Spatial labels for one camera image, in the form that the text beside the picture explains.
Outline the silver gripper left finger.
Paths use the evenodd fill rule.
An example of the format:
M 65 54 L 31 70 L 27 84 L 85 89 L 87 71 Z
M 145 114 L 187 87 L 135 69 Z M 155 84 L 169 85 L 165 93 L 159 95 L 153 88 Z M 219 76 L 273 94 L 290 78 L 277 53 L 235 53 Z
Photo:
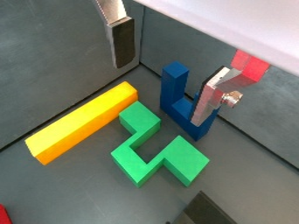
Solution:
M 125 67 L 137 56 L 135 20 L 127 15 L 123 0 L 93 0 L 106 25 L 115 68 Z

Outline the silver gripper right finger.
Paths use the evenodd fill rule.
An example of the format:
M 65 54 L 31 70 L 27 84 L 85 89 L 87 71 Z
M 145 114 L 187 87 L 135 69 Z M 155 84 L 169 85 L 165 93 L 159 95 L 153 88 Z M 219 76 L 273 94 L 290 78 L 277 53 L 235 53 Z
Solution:
M 242 88 L 258 82 L 258 74 L 249 68 L 238 70 L 237 68 L 222 67 L 207 79 L 201 91 L 195 110 L 191 116 L 191 123 L 201 126 L 210 117 L 213 111 L 227 104 L 231 108 L 239 103 L 243 94 Z

